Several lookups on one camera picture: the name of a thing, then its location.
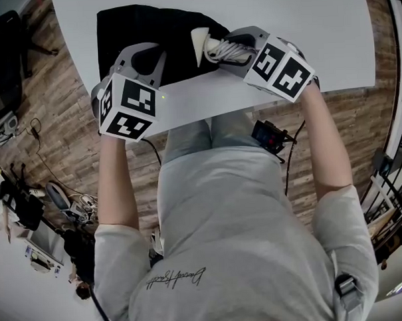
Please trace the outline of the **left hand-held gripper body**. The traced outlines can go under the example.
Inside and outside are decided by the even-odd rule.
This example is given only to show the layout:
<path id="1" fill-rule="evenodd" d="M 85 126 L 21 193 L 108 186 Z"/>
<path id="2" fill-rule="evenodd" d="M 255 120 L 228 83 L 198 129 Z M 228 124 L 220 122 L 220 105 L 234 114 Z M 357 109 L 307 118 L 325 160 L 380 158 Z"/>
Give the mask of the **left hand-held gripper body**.
<path id="1" fill-rule="evenodd" d="M 91 103 L 99 134 L 138 142 L 159 122 L 167 95 L 114 73 L 93 88 Z"/>

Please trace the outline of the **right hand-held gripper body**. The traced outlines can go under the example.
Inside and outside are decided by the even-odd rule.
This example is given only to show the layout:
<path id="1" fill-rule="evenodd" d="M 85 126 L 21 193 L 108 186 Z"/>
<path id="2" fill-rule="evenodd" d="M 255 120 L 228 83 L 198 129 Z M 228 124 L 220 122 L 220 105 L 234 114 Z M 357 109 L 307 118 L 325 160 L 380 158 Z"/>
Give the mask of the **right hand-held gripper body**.
<path id="1" fill-rule="evenodd" d="M 243 81 L 295 102 L 314 75 L 315 70 L 296 49 L 278 37 L 269 36 Z"/>

